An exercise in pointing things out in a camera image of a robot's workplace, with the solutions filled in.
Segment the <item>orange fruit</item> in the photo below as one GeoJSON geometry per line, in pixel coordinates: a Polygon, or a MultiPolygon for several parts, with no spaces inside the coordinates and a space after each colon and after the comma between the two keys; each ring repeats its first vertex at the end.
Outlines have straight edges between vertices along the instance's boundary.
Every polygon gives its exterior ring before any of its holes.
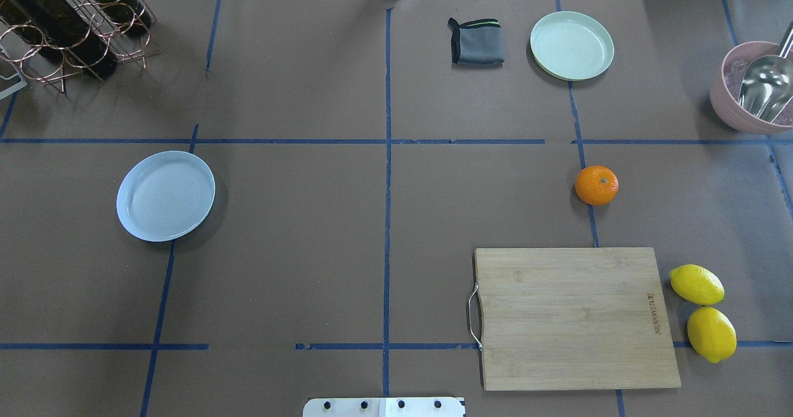
{"type": "Polygon", "coordinates": [[[615,199],[620,180],[611,169],[591,165],[581,169],[573,188],[581,201],[592,206],[604,206],[615,199]]]}

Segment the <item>light blue plate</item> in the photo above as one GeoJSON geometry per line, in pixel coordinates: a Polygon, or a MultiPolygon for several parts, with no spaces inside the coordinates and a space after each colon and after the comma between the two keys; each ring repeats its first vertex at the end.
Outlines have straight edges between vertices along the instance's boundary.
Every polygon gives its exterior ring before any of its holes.
{"type": "Polygon", "coordinates": [[[116,196],[122,227],[147,242],[189,234],[207,218],[216,195],[204,160],[186,151],[156,152],[126,174],[116,196]]]}

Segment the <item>light green plate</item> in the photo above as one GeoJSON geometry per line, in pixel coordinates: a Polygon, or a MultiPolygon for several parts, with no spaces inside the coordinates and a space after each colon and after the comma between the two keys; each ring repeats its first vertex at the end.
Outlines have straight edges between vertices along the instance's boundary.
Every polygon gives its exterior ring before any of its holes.
{"type": "Polygon", "coordinates": [[[573,11],[539,19],[530,33],[529,47],[541,69],[571,82],[603,74],[615,57],[609,31],[597,19],[573,11]]]}

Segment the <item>folded grey cloth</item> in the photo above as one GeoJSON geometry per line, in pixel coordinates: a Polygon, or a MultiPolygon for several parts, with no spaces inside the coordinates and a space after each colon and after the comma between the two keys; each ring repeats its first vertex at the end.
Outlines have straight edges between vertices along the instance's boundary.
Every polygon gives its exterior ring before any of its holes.
{"type": "Polygon", "coordinates": [[[448,19],[452,31],[451,61],[456,65],[490,68],[504,64],[503,31],[496,19],[479,19],[459,24],[448,19]]]}

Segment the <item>bamboo cutting board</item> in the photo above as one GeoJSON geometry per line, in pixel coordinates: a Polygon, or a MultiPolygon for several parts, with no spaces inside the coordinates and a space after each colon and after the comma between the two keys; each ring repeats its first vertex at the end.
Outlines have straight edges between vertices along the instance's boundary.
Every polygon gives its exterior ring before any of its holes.
{"type": "Polygon", "coordinates": [[[650,247],[477,248],[489,392],[680,388],[650,247]]]}

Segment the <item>upper yellow lemon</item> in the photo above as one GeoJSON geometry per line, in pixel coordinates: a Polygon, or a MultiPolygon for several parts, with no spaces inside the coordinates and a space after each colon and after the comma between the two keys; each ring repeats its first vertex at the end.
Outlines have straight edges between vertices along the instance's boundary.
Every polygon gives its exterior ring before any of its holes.
{"type": "Polygon", "coordinates": [[[700,306],[711,306],[725,299],[719,277],[705,267],[686,264],[669,273],[670,285],[678,296],[700,306]]]}

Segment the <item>yellow lemon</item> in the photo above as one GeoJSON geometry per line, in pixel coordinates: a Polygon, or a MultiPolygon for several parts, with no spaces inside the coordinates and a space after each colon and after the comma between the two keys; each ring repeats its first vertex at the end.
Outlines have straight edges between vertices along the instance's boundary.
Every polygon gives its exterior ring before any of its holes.
{"type": "Polygon", "coordinates": [[[712,364],[730,358],[737,349],[737,334],[730,319],[710,306],[691,313],[686,335],[694,351],[712,364]]]}
{"type": "Polygon", "coordinates": [[[705,267],[686,264],[669,273],[670,285],[678,296],[700,306],[711,306],[725,299],[719,277],[705,267]]]}

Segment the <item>lower yellow lemon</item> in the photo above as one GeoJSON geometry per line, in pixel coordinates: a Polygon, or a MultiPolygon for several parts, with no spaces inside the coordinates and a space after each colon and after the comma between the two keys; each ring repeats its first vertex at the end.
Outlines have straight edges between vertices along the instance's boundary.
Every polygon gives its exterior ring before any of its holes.
{"type": "Polygon", "coordinates": [[[712,364],[730,358],[737,349],[737,334],[730,319],[710,306],[691,313],[686,335],[694,351],[712,364]]]}

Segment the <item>pink bowl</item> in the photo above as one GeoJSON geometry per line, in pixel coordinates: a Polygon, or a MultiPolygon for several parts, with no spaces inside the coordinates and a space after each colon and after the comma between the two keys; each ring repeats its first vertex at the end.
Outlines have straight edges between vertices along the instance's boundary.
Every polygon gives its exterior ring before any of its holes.
{"type": "Polygon", "coordinates": [[[748,64],[759,56],[770,55],[776,50],[778,50],[776,43],[765,41],[736,45],[726,53],[716,71],[710,87],[711,106],[717,117],[736,131],[748,134],[791,135],[791,103],[787,104],[774,123],[759,120],[737,103],[741,80],[748,64]]]}

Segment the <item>dark green wine bottle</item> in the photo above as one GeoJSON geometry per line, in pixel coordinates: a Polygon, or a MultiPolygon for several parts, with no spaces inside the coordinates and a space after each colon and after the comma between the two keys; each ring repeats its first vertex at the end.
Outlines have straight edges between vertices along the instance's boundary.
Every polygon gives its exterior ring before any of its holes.
{"type": "Polygon", "coordinates": [[[70,65],[94,78],[113,75],[116,56],[68,0],[11,1],[42,31],[47,44],[63,51],[70,65]]]}

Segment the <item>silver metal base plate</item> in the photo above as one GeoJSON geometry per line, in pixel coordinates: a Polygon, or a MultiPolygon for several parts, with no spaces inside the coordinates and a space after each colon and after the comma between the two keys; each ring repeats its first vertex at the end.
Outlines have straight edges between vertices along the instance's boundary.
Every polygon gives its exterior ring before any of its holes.
{"type": "Polygon", "coordinates": [[[460,397],[357,397],[309,400],[303,416],[465,416],[460,397]]]}

